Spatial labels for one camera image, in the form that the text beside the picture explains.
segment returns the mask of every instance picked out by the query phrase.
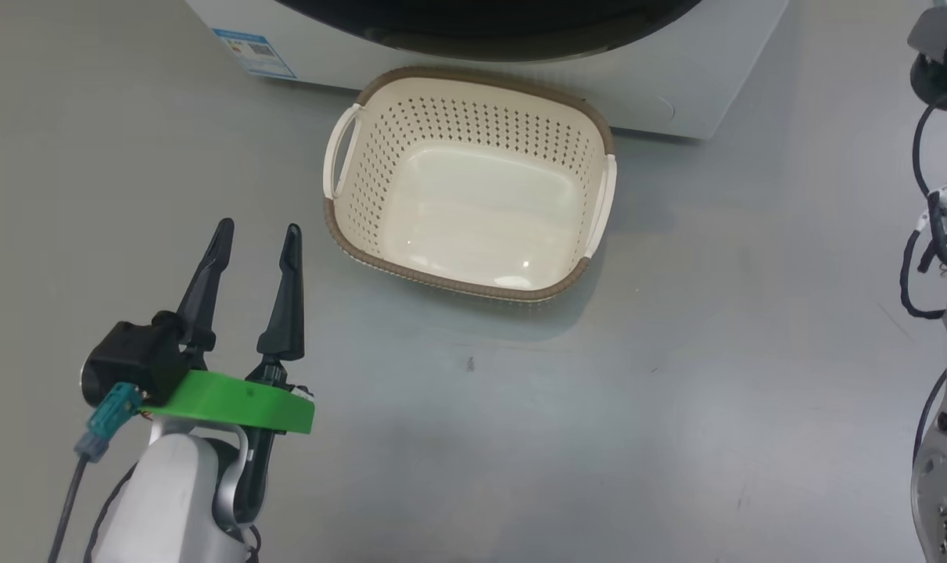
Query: brown basket rim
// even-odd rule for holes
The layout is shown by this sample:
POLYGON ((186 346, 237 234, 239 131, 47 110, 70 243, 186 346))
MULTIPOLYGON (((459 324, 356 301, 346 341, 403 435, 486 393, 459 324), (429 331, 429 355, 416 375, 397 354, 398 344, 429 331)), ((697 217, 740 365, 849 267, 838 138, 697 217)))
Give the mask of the brown basket rim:
POLYGON ((441 80, 451 80, 458 82, 470 82, 473 84, 483 84, 485 86, 494 86, 505 90, 514 90, 530 96, 548 99, 563 106, 572 107, 585 115, 594 122, 601 136, 602 144, 605 147, 605 154, 615 154, 615 142, 612 139, 612 129, 609 128, 605 117, 598 112, 591 104, 583 99, 572 96, 569 93, 561 92, 548 86, 541 86, 519 79, 505 76, 502 74, 492 74, 492 72, 482 70, 468 70, 456 68, 436 68, 430 66, 406 66, 385 72, 369 83, 362 92, 359 92, 355 103, 359 106, 365 106, 366 103, 377 91, 397 80, 404 78, 437 78, 441 80))
MULTIPOLYGON (((609 128, 608 122, 605 121, 605 118, 602 116, 602 114, 592 107, 591 104, 587 103, 583 99, 578 99, 577 97, 559 90, 554 90, 552 88, 540 86, 538 84, 521 82, 508 76, 489 74, 489 72, 423 66, 398 68, 396 70, 386 72, 386 74, 383 74, 370 82, 369 85, 366 86, 361 93, 359 93, 356 103, 358 103, 359 106, 365 106, 365 104, 370 99, 372 99, 372 96, 380 88, 391 82, 402 80, 404 78, 437 78, 452 81, 470 82, 474 84, 483 84, 497 88, 514 90, 516 92, 522 92, 524 94, 540 97, 541 99, 548 99, 556 103, 563 104, 563 106, 572 107, 583 113, 585 117, 588 117, 592 122, 594 122, 595 127, 598 129, 598 133, 601 136, 602 143, 605 148, 605 154, 615 154, 615 145, 612 140, 612 129, 609 128)), ((560 279, 560 281, 556 282, 556 284, 548 286, 548 288, 533 289, 532 291, 526 291, 525 289, 494 288, 494 286, 491 285, 469 284, 469 282, 466 281, 462 282, 456 281, 456 279, 442 278, 441 275, 427 274, 427 272, 417 271, 411 267, 403 267, 400 266, 400 264, 395 264, 388 260, 379 259, 379 257, 372 256, 370 253, 362 252, 361 249, 358 249, 358 246, 352 245, 343 232, 341 232, 341 227, 338 226, 338 221, 334 214, 334 200, 327 199, 327 197, 324 197, 324 221, 327 222, 327 229, 331 232, 331 236, 333 236, 335 242, 338 243, 338 246, 341 246, 341 249, 343 249, 345 253, 348 253, 348 256, 360 261, 360 263, 367 264, 367 266, 370 267, 375 267, 377 270, 387 271, 389 274, 399 275, 399 277, 410 279, 410 281, 413 282, 420 282, 420 284, 434 285, 437 288, 449 289, 449 291, 452 292, 469 293, 469 295, 484 296, 484 298, 504 299, 512 300, 512 302, 527 303, 542 302, 542 300, 552 299, 557 296, 558 293, 563 292, 564 289, 574 285, 577 282, 577 279, 581 277, 581 274, 584 274, 584 271, 587 270, 588 263, 591 262, 588 257, 581 257, 581 259, 577 261, 577 265, 572 271, 570 271, 570 274, 567 274, 566 277, 560 279)))
POLYGON ((424 271, 417 271, 411 267, 400 266, 400 264, 391 263, 391 261, 372 256, 370 253, 363 253, 361 249, 358 249, 358 246, 352 245, 351 241, 341 232, 341 227, 338 227, 338 221, 334 218, 334 200, 327 199, 327 197, 324 197, 324 221, 327 222, 327 229, 331 232, 331 236, 333 236, 335 242, 338 243, 338 246, 341 246, 341 250, 344 250, 348 256, 360 261, 360 263, 375 267, 377 270, 387 271, 389 274, 399 275, 399 277, 410 279, 410 281, 413 282, 434 285, 437 288, 449 289, 449 291, 452 292, 469 293, 471 296, 484 296, 484 298, 530 303, 552 299, 558 293, 563 292, 564 289, 574 285, 577 279, 581 277, 581 274, 584 274, 584 271, 587 270, 588 263, 591 262, 587 257, 577 260, 577 266, 574 267, 574 270, 570 271, 570 274, 567 274, 565 278, 560 279, 556 284, 549 286, 549 288, 534 289, 533 291, 494 288, 494 286, 491 285, 469 284, 469 282, 466 281, 462 282, 456 281, 456 279, 442 278, 441 275, 426 274, 424 271))

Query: cable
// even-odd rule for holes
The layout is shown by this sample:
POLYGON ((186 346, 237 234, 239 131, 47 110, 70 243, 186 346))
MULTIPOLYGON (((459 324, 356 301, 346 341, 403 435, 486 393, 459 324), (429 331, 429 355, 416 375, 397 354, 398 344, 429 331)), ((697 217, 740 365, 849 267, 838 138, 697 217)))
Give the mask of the cable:
POLYGON ((915 307, 912 302, 910 302, 910 294, 908 291, 908 277, 910 275, 910 261, 912 260, 912 255, 914 254, 914 245, 917 243, 917 238, 921 235, 921 231, 917 229, 912 231, 912 235, 908 237, 908 243, 905 245, 905 256, 901 262, 901 304, 905 306, 905 309, 908 310, 908 314, 912 317, 918 318, 927 318, 930 321, 937 320, 937 318, 942 318, 942 315, 945 314, 945 309, 942 310, 920 310, 915 307))
POLYGON ((921 274, 927 274, 931 267, 931 261, 935 258, 935 241, 928 240, 928 246, 924 247, 924 253, 921 253, 921 260, 917 263, 917 270, 921 274))
POLYGON ((935 381, 935 385, 931 388, 931 392, 928 393, 928 398, 924 400, 924 407, 921 409, 921 417, 917 420, 917 430, 914 431, 914 450, 912 452, 912 464, 917 460, 917 451, 921 448, 921 437, 924 434, 924 425, 928 421, 928 413, 931 412, 931 404, 935 402, 935 397, 938 396, 938 390, 942 388, 942 384, 945 382, 945 370, 942 370, 942 375, 938 376, 938 381, 935 381))
POLYGON ((258 527, 254 524, 251 524, 250 530, 254 534, 257 545, 251 548, 251 556, 247 558, 247 563, 258 563, 258 554, 261 553, 261 533, 258 532, 258 527))
POLYGON ((947 267, 947 234, 945 222, 942 220, 942 208, 938 205, 938 197, 938 192, 933 192, 928 196, 928 227, 931 229, 935 256, 947 267))
POLYGON ((95 520, 94 528, 91 528, 91 537, 88 538, 88 547, 84 549, 84 563, 91 563, 91 553, 94 552, 95 545, 98 545, 98 533, 101 531, 101 524, 105 521, 105 517, 108 516, 108 510, 112 508, 112 502, 119 496, 119 492, 126 486, 126 483, 133 478, 133 471, 136 471, 136 464, 133 464, 133 467, 130 467, 129 471, 126 471, 122 479, 115 484, 115 488, 112 488, 112 493, 105 499, 105 503, 102 504, 101 512, 98 513, 98 519, 95 520))
POLYGON ((924 113, 921 114, 921 118, 917 121, 917 126, 914 128, 914 139, 912 141, 912 168, 914 170, 914 181, 917 182, 917 188, 921 190, 921 195, 928 197, 928 184, 924 181, 924 175, 921 173, 921 136, 924 135, 924 125, 928 122, 928 117, 931 117, 931 114, 934 113, 939 107, 945 106, 947 103, 947 94, 945 96, 939 97, 939 99, 928 104, 928 107, 924 110, 924 113))
POLYGON ((63 513, 59 514, 59 524, 56 526, 56 537, 52 538, 52 548, 48 550, 48 563, 57 563, 59 559, 59 549, 63 547, 63 536, 66 535, 66 527, 70 524, 70 512, 73 512, 74 501, 77 499, 77 489, 81 488, 81 479, 84 478, 84 470, 88 466, 88 457, 81 455, 77 459, 77 469, 74 470, 74 477, 70 478, 70 488, 66 489, 66 499, 63 501, 63 513))

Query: white appliance base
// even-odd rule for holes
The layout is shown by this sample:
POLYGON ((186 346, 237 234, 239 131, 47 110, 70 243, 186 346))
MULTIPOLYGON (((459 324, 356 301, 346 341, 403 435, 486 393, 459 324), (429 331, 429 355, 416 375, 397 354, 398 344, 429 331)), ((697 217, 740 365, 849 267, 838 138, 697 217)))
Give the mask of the white appliance base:
POLYGON ((702 0, 630 45, 547 62, 481 63, 398 51, 355 37, 275 0, 187 0, 213 29, 265 37, 296 80, 362 89, 403 66, 511 74, 576 94, 613 127, 711 138, 788 0, 702 0))

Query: washing machine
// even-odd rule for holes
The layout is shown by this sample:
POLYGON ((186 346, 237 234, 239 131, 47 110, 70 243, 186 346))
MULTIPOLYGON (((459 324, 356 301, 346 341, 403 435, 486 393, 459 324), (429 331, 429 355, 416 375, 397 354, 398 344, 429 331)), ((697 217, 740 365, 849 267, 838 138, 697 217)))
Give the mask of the washing machine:
POLYGON ((787 0, 187 0, 252 74, 362 89, 468 67, 580 96, 613 127, 711 138, 787 0))

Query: screw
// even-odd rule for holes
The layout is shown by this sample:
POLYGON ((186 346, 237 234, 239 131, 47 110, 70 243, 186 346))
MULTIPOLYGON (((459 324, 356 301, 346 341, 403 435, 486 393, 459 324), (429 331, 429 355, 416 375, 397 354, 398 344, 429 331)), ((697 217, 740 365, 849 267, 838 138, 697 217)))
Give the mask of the screw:
POLYGON ((947 432, 947 413, 939 413, 935 418, 935 425, 938 426, 939 431, 947 432))

